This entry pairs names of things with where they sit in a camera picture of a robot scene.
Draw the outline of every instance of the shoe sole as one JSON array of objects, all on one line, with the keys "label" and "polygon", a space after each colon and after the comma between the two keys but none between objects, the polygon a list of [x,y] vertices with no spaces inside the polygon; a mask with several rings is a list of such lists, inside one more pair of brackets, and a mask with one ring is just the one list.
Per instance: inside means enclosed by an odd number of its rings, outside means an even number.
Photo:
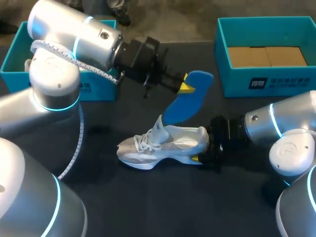
[{"label": "shoe sole", "polygon": [[136,169],[143,169],[143,170],[149,170],[149,169],[154,168],[155,165],[158,164],[160,161],[162,161],[163,159],[167,159],[167,158],[175,159],[175,160],[181,162],[182,164],[192,164],[192,165],[199,165],[199,164],[202,164],[202,163],[200,163],[200,162],[197,162],[197,161],[192,160],[192,159],[191,159],[192,157],[188,157],[188,156],[172,156],[172,157],[165,157],[165,158],[162,158],[162,159],[159,159],[159,160],[155,160],[155,161],[153,161],[153,162],[146,163],[146,164],[129,163],[129,162],[126,162],[126,161],[124,161],[124,160],[121,160],[120,158],[119,158],[119,160],[122,161],[123,163],[127,164],[128,166],[133,167],[133,168],[136,168]]}]

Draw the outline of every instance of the brown cardboard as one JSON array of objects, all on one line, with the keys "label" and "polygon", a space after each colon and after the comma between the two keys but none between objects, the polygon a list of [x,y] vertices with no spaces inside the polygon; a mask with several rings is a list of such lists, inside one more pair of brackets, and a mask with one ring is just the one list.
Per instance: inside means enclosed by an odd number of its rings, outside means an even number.
[{"label": "brown cardboard", "polygon": [[229,47],[228,52],[234,68],[271,66],[264,47]]},{"label": "brown cardboard", "polygon": [[229,47],[228,53],[234,68],[251,67],[250,47]]},{"label": "brown cardboard", "polygon": [[272,67],[307,66],[299,47],[266,47]]},{"label": "brown cardboard", "polygon": [[250,48],[252,67],[271,67],[265,48]]},{"label": "brown cardboard", "polygon": [[234,68],[307,66],[298,47],[229,47]]}]

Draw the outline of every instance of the blue insole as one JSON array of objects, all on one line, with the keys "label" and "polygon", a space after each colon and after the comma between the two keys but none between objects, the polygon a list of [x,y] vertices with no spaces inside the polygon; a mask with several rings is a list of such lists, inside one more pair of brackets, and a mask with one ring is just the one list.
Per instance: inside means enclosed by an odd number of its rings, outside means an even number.
[{"label": "blue insole", "polygon": [[188,74],[185,83],[195,88],[193,93],[178,94],[162,115],[163,125],[173,125],[184,122],[195,115],[201,108],[204,97],[214,81],[211,73],[192,71]]}]

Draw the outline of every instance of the black logo label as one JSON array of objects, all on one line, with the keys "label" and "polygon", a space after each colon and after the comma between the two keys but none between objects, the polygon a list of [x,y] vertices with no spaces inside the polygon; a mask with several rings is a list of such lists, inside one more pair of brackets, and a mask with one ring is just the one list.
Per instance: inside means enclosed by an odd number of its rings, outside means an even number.
[{"label": "black logo label", "polygon": [[253,78],[250,81],[249,89],[263,89],[267,83],[268,78]]}]

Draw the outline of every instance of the sneaker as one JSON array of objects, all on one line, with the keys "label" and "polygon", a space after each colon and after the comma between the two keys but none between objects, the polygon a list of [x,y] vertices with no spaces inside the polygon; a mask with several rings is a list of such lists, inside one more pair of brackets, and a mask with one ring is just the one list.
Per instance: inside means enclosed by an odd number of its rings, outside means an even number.
[{"label": "sneaker", "polygon": [[201,164],[193,157],[205,152],[208,144],[204,127],[163,126],[160,115],[147,133],[118,144],[117,156],[137,169],[152,169],[165,158],[173,158],[183,164]]}]

